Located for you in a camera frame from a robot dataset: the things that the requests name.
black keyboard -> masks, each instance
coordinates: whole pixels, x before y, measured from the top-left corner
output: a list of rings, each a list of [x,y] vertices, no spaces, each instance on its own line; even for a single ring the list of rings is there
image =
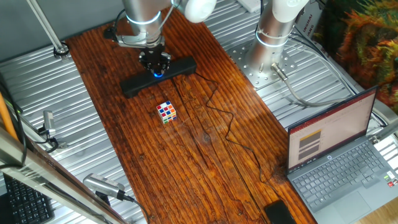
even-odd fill
[[[356,189],[353,187],[356,184],[376,182],[375,173],[382,169],[382,161],[367,142],[293,180],[293,184],[315,211],[340,198],[347,190]]]
[[[7,175],[4,181],[15,224],[45,223],[53,218],[50,198]]]

smartphone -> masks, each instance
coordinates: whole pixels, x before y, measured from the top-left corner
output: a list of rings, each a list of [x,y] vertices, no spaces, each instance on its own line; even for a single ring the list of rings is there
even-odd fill
[[[264,210],[272,224],[296,224],[289,209],[281,200],[272,202]]]

laptop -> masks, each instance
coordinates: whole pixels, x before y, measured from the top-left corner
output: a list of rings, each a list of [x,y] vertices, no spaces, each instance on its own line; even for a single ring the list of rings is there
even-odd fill
[[[376,91],[288,129],[287,178],[319,224],[354,223],[398,196],[395,171],[366,138]]]

laptop screen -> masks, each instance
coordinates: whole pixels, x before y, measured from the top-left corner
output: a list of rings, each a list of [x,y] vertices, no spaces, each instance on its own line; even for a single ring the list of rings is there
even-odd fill
[[[289,128],[288,173],[364,136],[376,90],[371,88]]]

wooden table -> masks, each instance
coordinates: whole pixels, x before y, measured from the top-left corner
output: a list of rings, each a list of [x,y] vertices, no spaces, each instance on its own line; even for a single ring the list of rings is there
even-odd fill
[[[119,30],[128,29],[123,24]],[[175,11],[163,31],[166,51],[172,60],[192,55],[197,72],[220,84],[208,106],[230,113],[206,107],[216,84],[195,74],[125,98],[119,82],[144,70],[139,51],[103,39],[105,28],[67,44],[152,222],[268,223],[264,207],[278,200],[275,188],[297,223],[315,223],[280,169],[287,157],[287,133],[204,23],[191,24]],[[162,124],[156,106],[167,100],[177,120]],[[227,138],[236,143],[226,140],[232,114]]]

